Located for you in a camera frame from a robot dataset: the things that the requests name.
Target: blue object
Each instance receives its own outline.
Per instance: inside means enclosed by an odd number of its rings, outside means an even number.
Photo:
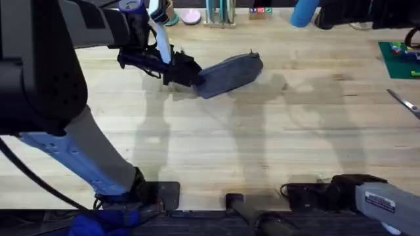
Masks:
[[[320,0],[299,0],[290,17],[290,24],[298,28],[306,27],[312,20],[319,3]]]
[[[94,212],[104,221],[113,223],[117,226],[124,226],[124,213],[120,210],[98,210]],[[134,210],[129,213],[129,225],[135,225],[139,221],[139,212]],[[72,223],[68,236],[126,236],[130,229],[118,228],[114,226],[101,225],[94,219],[84,215],[77,216]]]
[[[202,98],[212,98],[254,81],[263,66],[258,53],[233,56],[200,71],[199,76],[205,82],[201,85],[193,85],[193,88]]]

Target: black mount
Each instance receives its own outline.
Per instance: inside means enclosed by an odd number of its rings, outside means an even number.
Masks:
[[[118,196],[96,194],[100,204],[93,208],[138,208],[161,205],[162,210],[179,207],[180,184],[178,182],[147,182],[136,167],[136,177],[130,192]]]
[[[356,207],[356,186],[371,182],[387,183],[369,174],[342,174],[334,176],[330,184],[285,184],[281,193],[289,201],[292,211],[309,212],[317,208],[331,212],[351,210],[360,213]]]

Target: black cable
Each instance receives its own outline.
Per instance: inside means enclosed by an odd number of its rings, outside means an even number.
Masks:
[[[108,226],[114,227],[116,229],[119,229],[119,228],[131,229],[131,228],[134,228],[134,227],[141,226],[142,224],[145,224],[146,222],[149,222],[150,220],[152,220],[152,219],[158,217],[160,214],[162,214],[162,212],[158,212],[157,214],[155,214],[155,215],[149,217],[148,219],[146,219],[146,220],[144,220],[144,221],[142,221],[138,224],[135,224],[133,226],[119,226],[117,224],[108,222],[106,220],[103,220],[99,216],[97,216],[95,213],[91,212],[88,208],[86,208],[86,207],[82,206],[81,204],[75,202],[73,199],[65,196],[64,194],[62,194],[61,192],[59,192],[58,190],[56,190],[55,188],[53,188],[52,186],[47,184],[38,175],[36,175],[34,172],[32,172],[32,170],[30,170],[16,156],[16,154],[13,153],[13,151],[8,147],[8,145],[1,138],[0,138],[0,150],[3,152],[3,154],[5,154],[6,158],[11,163],[13,163],[20,171],[22,171],[22,173],[24,173],[29,179],[34,181],[39,187],[42,187],[45,191],[51,193],[55,197],[58,197],[60,200],[64,201],[65,203],[68,203],[72,207],[77,208],[78,210],[80,210],[80,212],[82,214],[84,214],[84,215],[90,217],[91,219],[97,221],[101,226],[108,225]]]
[[[284,184],[280,187],[280,194],[282,195],[282,197],[284,197],[285,199],[288,199],[289,196],[287,196],[284,192],[283,192],[283,188],[287,187],[289,184]]]
[[[406,40],[404,41],[404,43],[406,44],[407,47],[411,47],[413,49],[420,49],[420,45],[412,45],[412,43],[411,43],[413,41],[414,35],[418,31],[420,31],[420,26],[416,26],[408,32],[408,34],[406,36]]]
[[[105,7],[107,7],[107,6],[113,5],[114,3],[118,3],[118,2],[119,2],[119,0],[112,0],[112,1],[108,1],[108,2],[106,2],[106,3],[104,3],[104,4],[102,4],[102,5],[99,5],[99,7],[100,7],[100,8],[105,8]]]

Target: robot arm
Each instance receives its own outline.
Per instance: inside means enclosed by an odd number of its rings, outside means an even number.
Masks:
[[[388,230],[417,235],[420,229],[420,198],[386,180],[367,174],[334,176],[330,184],[286,184],[292,211],[318,208],[340,212],[350,210],[383,222]]]
[[[49,154],[99,198],[145,201],[145,180],[95,123],[74,48],[119,49],[121,67],[162,73],[164,82],[191,85],[201,70],[189,69],[183,63],[194,65],[194,59],[172,51],[163,27],[165,1],[152,5],[150,17],[142,1],[121,1],[120,11],[80,0],[0,2],[0,135],[16,136]],[[148,45],[150,24],[159,50]]]

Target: wood grain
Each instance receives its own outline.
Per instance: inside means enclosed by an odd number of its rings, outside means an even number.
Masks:
[[[171,42],[203,67],[250,49],[261,54],[254,83],[209,100],[121,70],[115,50],[78,50],[97,123],[148,180],[179,181],[183,209],[222,208],[230,191],[276,205],[284,183],[342,173],[373,174],[420,195],[420,121],[386,92],[420,104],[420,83],[389,79],[377,46],[407,30],[295,29],[290,14],[248,21],[240,9],[236,29],[168,28]],[[83,180],[14,138],[7,143],[48,183],[91,206]],[[69,208],[5,158],[0,207]]]

